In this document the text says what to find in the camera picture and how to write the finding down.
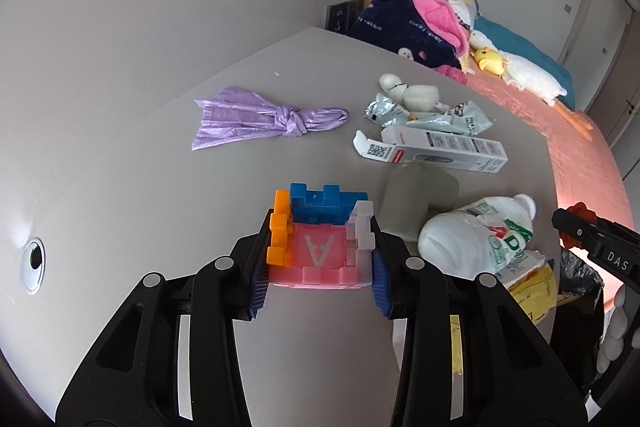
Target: pink bedsheet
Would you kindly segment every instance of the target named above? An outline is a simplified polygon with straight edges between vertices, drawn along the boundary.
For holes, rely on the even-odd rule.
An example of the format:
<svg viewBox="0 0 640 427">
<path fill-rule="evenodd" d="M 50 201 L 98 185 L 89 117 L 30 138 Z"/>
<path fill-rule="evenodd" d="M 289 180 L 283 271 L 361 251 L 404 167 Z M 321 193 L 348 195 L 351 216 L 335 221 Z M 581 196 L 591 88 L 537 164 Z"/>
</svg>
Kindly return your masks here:
<svg viewBox="0 0 640 427">
<path fill-rule="evenodd" d="M 551 107 L 527 91 L 507 86 L 500 78 L 486 71 L 468 74 L 467 87 L 522 118 L 546 137 L 551 165 L 556 179 L 558 206 L 583 201 L 600 217 L 634 227 L 631 208 L 609 146 L 594 125 L 593 142 L 582 138 L 571 125 Z M 586 252 L 574 249 L 586 258 Z M 620 281 L 604 270 L 598 270 L 605 280 L 605 308 L 613 305 Z"/>
</svg>

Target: white plush toy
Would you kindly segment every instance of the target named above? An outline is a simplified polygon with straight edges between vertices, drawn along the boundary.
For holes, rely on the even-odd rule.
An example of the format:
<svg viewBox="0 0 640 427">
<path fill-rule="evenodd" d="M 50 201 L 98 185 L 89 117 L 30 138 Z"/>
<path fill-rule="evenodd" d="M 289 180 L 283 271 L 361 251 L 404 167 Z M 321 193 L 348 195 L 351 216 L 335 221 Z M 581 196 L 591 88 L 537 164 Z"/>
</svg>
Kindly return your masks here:
<svg viewBox="0 0 640 427">
<path fill-rule="evenodd" d="M 380 77 L 380 87 L 396 103 L 412 112 L 443 112 L 449 106 L 440 103 L 436 86 L 407 86 L 396 74 L 385 73 Z"/>
<path fill-rule="evenodd" d="M 491 42 L 489 37 L 487 37 L 484 33 L 479 32 L 478 30 L 473 30 L 469 35 L 469 45 L 475 50 L 489 48 L 494 52 L 498 51 L 498 48 L 494 46 L 494 43 Z"/>
<path fill-rule="evenodd" d="M 513 84 L 519 90 L 526 89 L 551 107 L 556 103 L 556 96 L 566 95 L 566 89 L 552 74 L 530 60 L 520 57 L 520 55 L 512 55 L 498 50 L 484 33 L 473 30 L 469 35 L 469 45 L 476 50 L 485 47 L 495 50 L 500 54 L 500 57 L 506 60 L 502 79 L 508 86 Z"/>
</svg>

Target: knot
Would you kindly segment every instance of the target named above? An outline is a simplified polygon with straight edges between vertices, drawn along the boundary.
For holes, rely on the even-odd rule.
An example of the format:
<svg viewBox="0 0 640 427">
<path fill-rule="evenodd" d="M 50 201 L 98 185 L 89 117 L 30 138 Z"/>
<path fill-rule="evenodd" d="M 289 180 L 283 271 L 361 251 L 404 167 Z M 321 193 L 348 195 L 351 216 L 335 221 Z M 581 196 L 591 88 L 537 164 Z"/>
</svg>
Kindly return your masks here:
<svg viewBox="0 0 640 427">
<path fill-rule="evenodd" d="M 295 137 L 306 134 L 305 123 L 298 114 L 299 109 L 293 105 L 281 105 L 276 108 L 275 124 L 286 129 L 284 136 Z"/>
</svg>

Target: black trash bag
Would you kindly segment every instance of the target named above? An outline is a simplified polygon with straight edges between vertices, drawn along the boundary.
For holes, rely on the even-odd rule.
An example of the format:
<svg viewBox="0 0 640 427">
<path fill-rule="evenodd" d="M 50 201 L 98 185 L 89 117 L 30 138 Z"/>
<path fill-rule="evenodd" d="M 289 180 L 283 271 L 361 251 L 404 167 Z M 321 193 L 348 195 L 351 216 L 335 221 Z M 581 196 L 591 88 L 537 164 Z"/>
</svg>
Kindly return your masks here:
<svg viewBox="0 0 640 427">
<path fill-rule="evenodd" d="M 604 282 L 577 255 L 562 249 L 560 286 L 551 348 L 587 400 L 598 372 L 604 329 Z"/>
<path fill-rule="evenodd" d="M 562 248 L 558 300 L 580 297 L 591 291 L 602 291 L 604 282 L 600 274 L 576 254 Z"/>
</svg>

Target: purple plastic bag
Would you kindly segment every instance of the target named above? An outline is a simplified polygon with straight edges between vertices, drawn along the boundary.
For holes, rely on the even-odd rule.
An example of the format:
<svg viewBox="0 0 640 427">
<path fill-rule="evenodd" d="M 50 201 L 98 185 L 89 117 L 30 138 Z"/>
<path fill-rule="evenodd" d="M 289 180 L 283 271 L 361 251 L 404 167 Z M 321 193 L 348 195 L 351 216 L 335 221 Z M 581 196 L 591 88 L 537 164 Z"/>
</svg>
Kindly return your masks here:
<svg viewBox="0 0 640 427">
<path fill-rule="evenodd" d="M 196 103 L 203 114 L 192 151 L 240 140 L 328 131 L 349 120 L 348 111 L 340 107 L 300 110 L 293 105 L 276 105 L 236 86 L 225 87 L 213 100 Z"/>
</svg>

